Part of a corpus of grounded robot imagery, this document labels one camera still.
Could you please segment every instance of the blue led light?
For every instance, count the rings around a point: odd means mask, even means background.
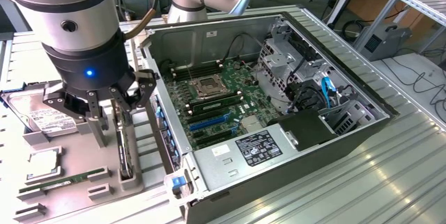
[[[86,75],[87,75],[87,77],[95,76],[95,71],[91,70],[91,69],[86,70]]]

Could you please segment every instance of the motherboard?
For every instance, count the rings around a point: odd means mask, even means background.
[[[175,75],[164,77],[194,150],[262,129],[279,116],[253,76],[254,68],[226,61],[212,74],[206,71],[200,76],[186,70],[183,80],[175,80]]]

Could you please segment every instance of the warning label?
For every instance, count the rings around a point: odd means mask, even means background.
[[[251,167],[282,154],[267,130],[235,141],[246,162]]]
[[[55,109],[34,111],[30,112],[30,115],[35,124],[46,134],[76,127],[72,117],[60,113]]]

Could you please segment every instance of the green circuit board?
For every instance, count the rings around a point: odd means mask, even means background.
[[[176,108],[184,132],[194,150],[246,134],[247,130],[241,124],[241,120],[243,118],[255,115],[262,126],[266,126],[267,122],[279,116],[279,112],[269,101],[261,87],[249,82],[254,81],[251,69],[246,65],[235,68],[238,65],[239,63],[227,61],[224,63],[222,72],[216,75],[220,78],[220,82],[226,85],[228,90],[227,93],[241,91],[243,98],[238,104],[219,109],[224,115],[228,115],[228,118],[223,123],[211,125],[195,131],[190,130],[191,124],[188,124],[187,121],[191,118],[191,115],[186,105],[191,102],[202,101],[203,99],[198,98],[199,94],[192,86],[191,79],[184,81],[174,81],[171,77],[164,77],[171,101]],[[218,140],[206,141],[206,143],[200,141],[200,139],[207,137],[211,138],[211,136],[215,136],[216,134],[228,130],[232,130],[232,134],[230,136],[226,136]],[[194,133],[196,132],[200,132],[199,137],[194,136]]]

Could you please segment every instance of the hard drive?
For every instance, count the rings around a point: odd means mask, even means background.
[[[75,133],[76,123],[83,121],[75,120],[43,103],[46,84],[48,82],[28,85],[23,89],[1,91],[4,106],[16,114],[28,132],[42,131],[48,137]]]

